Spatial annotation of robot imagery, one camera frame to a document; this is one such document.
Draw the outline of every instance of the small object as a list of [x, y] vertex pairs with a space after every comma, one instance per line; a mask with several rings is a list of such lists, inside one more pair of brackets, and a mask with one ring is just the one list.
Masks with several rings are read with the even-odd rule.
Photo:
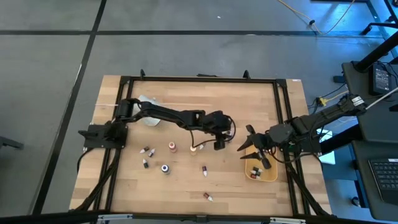
[[148, 162], [145, 159], [142, 159], [142, 163], [144, 164], [144, 168], [147, 169], [148, 166]]
[[257, 171], [257, 172], [262, 172], [262, 169], [259, 169], [259, 168], [257, 168], [257, 167], [253, 167], [253, 170], [254, 170], [254, 171]]
[[197, 154], [197, 149], [191, 146], [191, 156], [195, 156]]
[[162, 165], [162, 172], [164, 174], [169, 174], [170, 173], [170, 168], [168, 165]]
[[149, 157], [152, 157], [152, 156], [154, 155], [154, 153], [155, 153], [155, 149], [152, 149], [152, 150], [148, 153], [148, 156], [149, 156]]
[[170, 152], [177, 152], [177, 147], [174, 142], [169, 143]]
[[369, 69], [369, 94], [378, 96], [389, 93], [393, 89], [391, 76], [384, 64], [374, 63]]
[[353, 197], [351, 199], [351, 203], [357, 207], [361, 207], [361, 203], [359, 202], [359, 198], [358, 197]]
[[149, 150], [149, 147], [146, 146], [145, 148], [141, 149], [141, 151], [139, 151], [139, 153], [144, 153], [144, 152], [146, 152], [146, 151], [148, 151], [148, 150]]
[[202, 171], [203, 171], [203, 175], [204, 175], [205, 177], [207, 177], [207, 168], [206, 168], [206, 166], [201, 167], [201, 169], [202, 169]]
[[261, 179], [261, 177], [259, 177], [259, 176], [257, 176], [257, 175], [254, 175], [254, 174], [250, 175], [250, 178], [256, 179], [256, 180]]
[[204, 193], [203, 196], [205, 196], [205, 198], [207, 198], [207, 200], [209, 200], [211, 202], [213, 201], [213, 198], [210, 195], [208, 195], [208, 193]]
[[257, 176], [260, 176], [260, 175], [261, 175], [260, 172], [255, 171], [255, 170], [250, 171], [250, 173], [251, 173], [251, 174], [254, 174], [254, 175], [257, 175]]

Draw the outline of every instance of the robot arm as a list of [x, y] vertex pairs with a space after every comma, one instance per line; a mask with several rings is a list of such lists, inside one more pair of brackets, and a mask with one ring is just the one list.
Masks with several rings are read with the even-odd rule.
[[270, 152], [273, 147], [291, 150], [290, 145], [299, 145], [302, 146], [298, 149], [300, 152], [320, 152], [319, 135], [315, 134], [318, 128], [342, 116], [358, 116], [365, 112], [366, 104], [361, 97], [349, 94], [343, 96], [337, 104], [320, 112], [292, 118], [284, 124], [272, 126], [265, 134], [256, 133], [251, 125], [247, 125], [246, 129], [250, 135], [238, 151], [254, 145], [258, 152], [241, 159], [258, 159], [262, 161], [265, 169], [270, 169], [265, 153]]
[[[134, 105], [137, 105], [140, 111], [132, 115]], [[204, 110], [176, 111], [163, 106], [153, 105], [147, 101], [139, 101], [136, 98], [120, 101], [115, 112], [114, 121], [108, 121], [104, 126], [98, 128], [95, 128], [95, 125], [89, 126], [87, 131], [79, 131], [79, 133], [86, 138], [86, 142], [101, 142], [101, 144], [96, 145], [97, 147], [99, 145], [107, 146], [108, 148], [118, 148], [118, 146], [124, 146], [126, 142], [126, 123], [137, 122], [146, 117], [175, 123], [178, 127], [189, 131], [197, 130], [214, 135], [215, 150], [225, 148], [225, 142], [232, 140], [233, 137], [233, 135], [224, 134], [224, 132], [231, 129], [233, 120], [230, 116], [223, 114], [222, 111], [214, 111], [210, 114], [206, 114]]]

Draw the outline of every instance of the wooden table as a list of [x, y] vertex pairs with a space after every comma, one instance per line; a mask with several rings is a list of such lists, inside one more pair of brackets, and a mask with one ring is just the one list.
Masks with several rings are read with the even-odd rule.
[[[114, 104], [120, 76], [106, 75], [99, 90], [97, 104]], [[307, 114], [300, 80], [287, 80], [293, 116]], [[236, 137], [225, 149], [215, 151], [207, 144], [196, 156], [191, 156], [188, 131], [173, 123], [161, 121], [148, 127], [142, 121], [129, 123], [127, 145], [122, 150], [114, 188], [113, 212], [176, 213], [209, 215], [292, 215], [286, 171], [278, 164], [278, 178], [274, 182], [260, 182], [244, 175], [244, 151], [237, 152], [248, 135], [245, 125], [251, 124], [264, 132], [277, 124], [275, 99], [271, 84], [263, 83], [208, 83], [208, 82], [134, 82], [132, 97], [146, 95], [162, 106], [175, 110], [222, 110], [236, 123]], [[283, 93], [280, 90], [282, 111], [286, 119]], [[112, 106], [96, 106], [93, 122], [103, 124], [110, 120]], [[195, 142], [212, 136], [194, 131]], [[178, 151], [173, 154], [168, 143], [174, 141]], [[140, 154], [144, 146], [156, 148], [153, 157]], [[80, 166], [70, 208], [79, 206], [97, 184], [104, 149], [94, 149]], [[149, 169], [142, 165], [147, 159]], [[164, 175], [160, 166], [168, 164], [170, 175]], [[202, 166], [207, 166], [204, 177]], [[331, 212], [319, 162], [314, 157], [302, 158], [305, 183], [320, 205]], [[100, 208], [104, 207], [107, 193], [104, 188]], [[214, 198], [203, 197], [207, 192]], [[301, 213], [300, 191], [296, 186]]]

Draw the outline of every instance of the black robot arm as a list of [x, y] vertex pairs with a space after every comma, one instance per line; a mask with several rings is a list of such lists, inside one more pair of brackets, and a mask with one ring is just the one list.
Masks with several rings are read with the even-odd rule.
[[[140, 112], [132, 115], [132, 109], [137, 105]], [[232, 119], [224, 115], [222, 111], [214, 111], [206, 114], [204, 110], [176, 111], [163, 106], [157, 106], [148, 101], [139, 101], [136, 98], [121, 100], [116, 119], [123, 123], [136, 122], [141, 118], [157, 118], [171, 123], [189, 131], [203, 131], [215, 136], [214, 149], [219, 150], [225, 147], [225, 141], [231, 140], [230, 135], [224, 132], [231, 129]]]
[[366, 104], [358, 95], [345, 95], [340, 101], [322, 111], [311, 115], [303, 115], [277, 124], [269, 128], [265, 134], [256, 133], [251, 125], [246, 128], [249, 136], [246, 142], [238, 149], [243, 150], [254, 145], [258, 152], [247, 155], [242, 159], [266, 159], [264, 153], [274, 147], [284, 150], [297, 150], [294, 145], [301, 146], [300, 152], [320, 152], [319, 135], [315, 131], [324, 125], [337, 120], [342, 116], [358, 116], [366, 112]]

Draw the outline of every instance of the desk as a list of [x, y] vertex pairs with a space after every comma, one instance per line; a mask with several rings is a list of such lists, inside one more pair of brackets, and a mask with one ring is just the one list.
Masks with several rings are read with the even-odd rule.
[[[348, 89], [352, 94], [360, 95], [366, 103], [377, 100], [377, 98], [367, 100], [367, 98], [373, 97], [368, 93], [368, 73], [357, 72], [352, 63], [344, 63], [342, 66]], [[393, 68], [398, 71], [397, 65], [393, 65]], [[398, 99], [396, 94], [389, 98], [389, 100], [396, 99]], [[389, 111], [389, 107], [395, 104], [397, 104], [396, 101], [379, 102], [365, 114], [358, 116], [358, 125], [321, 143], [322, 150], [330, 151], [350, 143], [353, 139], [360, 140], [352, 142], [353, 150], [371, 214], [379, 220], [398, 221], [396, 213], [398, 206], [381, 200], [368, 160], [394, 157], [394, 155], [398, 157], [398, 139], [396, 138], [398, 113]]]
[[[104, 76], [97, 104], [114, 104], [120, 77]], [[293, 116], [307, 114], [300, 80], [287, 80]], [[126, 97], [127, 87], [123, 91]], [[132, 97], [146, 95], [156, 98], [162, 106], [175, 110], [223, 110], [236, 123], [236, 136], [225, 149], [214, 151], [207, 144], [196, 156], [189, 153], [189, 132], [175, 124], [161, 121], [148, 127], [142, 121], [129, 123], [127, 145], [121, 152], [114, 188], [111, 211], [135, 213], [173, 213], [210, 215], [285, 215], [292, 209], [285, 167], [278, 164], [275, 182], [250, 180], [244, 175], [244, 161], [239, 160], [244, 151], [237, 148], [246, 140], [245, 125], [252, 124], [257, 131], [265, 131], [278, 123], [273, 87], [263, 83], [213, 83], [213, 82], [156, 82], [135, 81]], [[285, 105], [281, 99], [284, 119]], [[103, 124], [110, 120], [113, 107], [96, 106], [93, 122]], [[194, 131], [195, 142], [211, 136]], [[178, 147], [170, 153], [168, 143]], [[156, 148], [148, 158], [139, 151], [146, 145]], [[104, 149], [94, 149], [80, 166], [70, 208], [79, 206], [96, 185], [100, 174]], [[148, 160], [149, 169], [142, 165]], [[170, 175], [160, 171], [162, 164], [170, 166]], [[208, 177], [201, 171], [207, 166]], [[331, 212], [319, 162], [313, 157], [302, 159], [303, 173], [308, 189], [324, 210]], [[299, 211], [302, 212], [300, 192], [296, 189]], [[214, 202], [203, 198], [209, 193]], [[104, 208], [107, 186], [104, 188], [100, 208]]]
[[[398, 65], [392, 65], [398, 71]], [[357, 72], [352, 63], [342, 65], [344, 77], [348, 85], [348, 90], [352, 94], [358, 94], [365, 99], [366, 103], [372, 103], [377, 98], [366, 100], [373, 96], [369, 95], [368, 73]], [[395, 88], [395, 80], [392, 79], [392, 86]], [[397, 94], [393, 94], [389, 100], [397, 100]], [[389, 111], [389, 107], [397, 104], [397, 101], [382, 101], [373, 106], [364, 115], [358, 116], [358, 124], [361, 128], [363, 138], [367, 141], [393, 142], [398, 143], [396, 128], [398, 127], [398, 113]]]
[[353, 150], [358, 170], [362, 177], [366, 198], [369, 202], [369, 209], [373, 218], [378, 220], [398, 221], [398, 206], [385, 203], [381, 200], [368, 160], [383, 157], [398, 157], [397, 148], [397, 144], [353, 141]]

